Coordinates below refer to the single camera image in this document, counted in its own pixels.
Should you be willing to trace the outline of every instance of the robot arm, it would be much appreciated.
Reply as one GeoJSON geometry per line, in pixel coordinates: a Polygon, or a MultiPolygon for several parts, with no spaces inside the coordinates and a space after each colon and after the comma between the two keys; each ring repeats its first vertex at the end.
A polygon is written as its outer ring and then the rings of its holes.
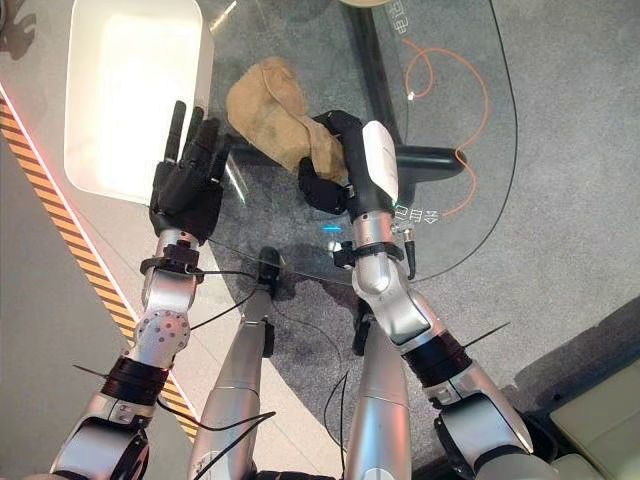
{"type": "MultiPolygon", "coordinates": [[[[363,127],[360,120],[342,111],[318,119],[340,136],[350,185],[331,189],[324,184],[326,180],[321,185],[309,174],[313,170],[310,161],[303,160],[301,190],[316,208],[349,212],[354,240],[342,243],[334,261],[353,268],[356,293],[369,304],[429,400],[440,409],[436,430],[450,462],[464,478],[556,479],[549,465],[531,455],[531,437],[517,412],[467,356],[424,297],[409,287],[400,264],[403,252],[393,241],[393,201],[398,186],[388,132],[378,122],[363,127]]],[[[415,265],[413,232],[403,233],[411,267],[415,265]]]]}
{"type": "Polygon", "coordinates": [[[198,247],[213,232],[222,199],[226,158],[214,157],[217,120],[194,108],[177,161],[186,106],[177,102],[164,161],[156,168],[149,216],[158,235],[155,255],[142,262],[144,313],[134,345],[124,350],[63,444],[51,474],[73,479],[138,479],[149,456],[151,422],[175,355],[187,346],[187,311],[198,275],[198,247]]]}

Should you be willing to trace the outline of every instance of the yellow and black hazard stripe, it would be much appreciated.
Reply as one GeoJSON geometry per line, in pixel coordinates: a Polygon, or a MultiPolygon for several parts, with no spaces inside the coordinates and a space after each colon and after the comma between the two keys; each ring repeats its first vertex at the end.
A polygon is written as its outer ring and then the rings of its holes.
{"type": "MultiPolygon", "coordinates": [[[[0,132],[9,144],[10,150],[18,159],[27,179],[31,183],[36,195],[40,198],[51,221],[64,239],[73,258],[82,269],[87,280],[100,297],[103,305],[111,315],[127,341],[133,343],[133,331],[136,320],[130,307],[115,286],[114,281],[107,274],[104,262],[98,258],[95,248],[90,243],[86,233],[80,226],[76,216],[65,202],[60,190],[55,185],[51,174],[47,171],[42,159],[27,139],[26,132],[16,119],[16,114],[0,92],[0,132]]],[[[174,410],[185,415],[193,415],[187,401],[175,383],[173,375],[167,379],[162,396],[166,403],[174,410]]],[[[196,435],[197,426],[178,415],[176,419],[191,441],[196,435]]]]}

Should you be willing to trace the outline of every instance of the blue light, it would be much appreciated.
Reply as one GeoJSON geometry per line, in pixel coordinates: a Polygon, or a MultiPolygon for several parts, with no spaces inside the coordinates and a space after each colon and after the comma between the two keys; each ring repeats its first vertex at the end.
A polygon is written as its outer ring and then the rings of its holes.
{"type": "Polygon", "coordinates": [[[340,225],[325,225],[322,230],[324,232],[340,233],[342,232],[342,227],[340,225]]]}

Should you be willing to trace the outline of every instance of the beige chair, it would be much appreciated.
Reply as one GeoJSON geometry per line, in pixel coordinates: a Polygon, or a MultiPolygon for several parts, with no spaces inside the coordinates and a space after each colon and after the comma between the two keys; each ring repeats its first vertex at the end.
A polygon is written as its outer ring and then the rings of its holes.
{"type": "Polygon", "coordinates": [[[577,453],[565,455],[552,465],[560,473],[560,480],[604,480],[604,477],[577,453]]]}
{"type": "Polygon", "coordinates": [[[640,480],[640,360],[552,412],[551,420],[604,478],[640,480]]]}

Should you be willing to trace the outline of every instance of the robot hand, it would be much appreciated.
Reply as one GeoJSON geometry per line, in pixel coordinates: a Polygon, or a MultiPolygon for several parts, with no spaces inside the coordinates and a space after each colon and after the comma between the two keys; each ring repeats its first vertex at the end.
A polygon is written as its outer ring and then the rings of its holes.
{"type": "Polygon", "coordinates": [[[176,102],[165,159],[156,167],[149,218],[156,235],[167,229],[186,231],[202,245],[218,221],[226,150],[216,152],[220,122],[202,120],[204,112],[194,107],[189,130],[178,161],[180,134],[186,106],[176,102]]]}

